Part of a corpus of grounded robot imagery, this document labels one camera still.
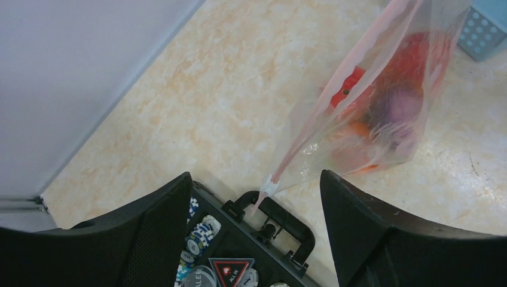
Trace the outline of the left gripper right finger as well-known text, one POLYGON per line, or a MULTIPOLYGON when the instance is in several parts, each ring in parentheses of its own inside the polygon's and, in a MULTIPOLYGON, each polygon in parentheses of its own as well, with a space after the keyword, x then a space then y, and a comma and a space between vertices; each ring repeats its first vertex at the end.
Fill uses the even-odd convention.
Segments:
POLYGON ((506 237, 428 221, 330 170, 320 196, 340 286, 505 286, 506 237))

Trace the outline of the black open tool case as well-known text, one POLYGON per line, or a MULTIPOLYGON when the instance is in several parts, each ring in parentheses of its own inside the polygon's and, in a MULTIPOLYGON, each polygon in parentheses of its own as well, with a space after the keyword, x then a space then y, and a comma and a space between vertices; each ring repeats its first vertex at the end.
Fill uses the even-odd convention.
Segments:
POLYGON ((220 201, 199 182, 191 192, 187 236, 175 286, 317 286, 306 274, 315 246, 311 229, 272 199, 260 227, 245 221, 258 191, 220 201))

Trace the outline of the blue plastic basket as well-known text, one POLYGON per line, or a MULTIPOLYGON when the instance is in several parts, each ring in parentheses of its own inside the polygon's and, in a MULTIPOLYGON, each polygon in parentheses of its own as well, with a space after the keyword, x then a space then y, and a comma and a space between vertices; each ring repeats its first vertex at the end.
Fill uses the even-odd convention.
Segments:
POLYGON ((506 50, 506 0, 473 1, 458 45, 478 62, 506 50))

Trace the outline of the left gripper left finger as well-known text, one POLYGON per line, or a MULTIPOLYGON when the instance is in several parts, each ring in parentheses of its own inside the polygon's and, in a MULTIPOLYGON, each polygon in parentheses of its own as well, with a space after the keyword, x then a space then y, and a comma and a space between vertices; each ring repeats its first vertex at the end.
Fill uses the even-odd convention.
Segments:
POLYGON ((1 229, 2 286, 172 286, 193 179, 184 172, 150 194, 70 229, 1 229))

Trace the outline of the clear zip top bag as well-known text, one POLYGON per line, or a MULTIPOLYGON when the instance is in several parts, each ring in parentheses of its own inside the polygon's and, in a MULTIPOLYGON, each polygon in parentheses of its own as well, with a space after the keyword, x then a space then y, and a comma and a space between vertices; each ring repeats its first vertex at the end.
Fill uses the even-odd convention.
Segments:
POLYGON ((324 169, 339 175, 358 174, 411 160, 470 7, 470 1, 390 1, 321 93, 303 98, 292 108, 258 202, 312 180, 324 169), (366 72, 332 109, 331 98, 356 66, 366 72), (414 131, 401 141, 368 124, 376 98, 397 88, 419 92, 424 99, 414 131))

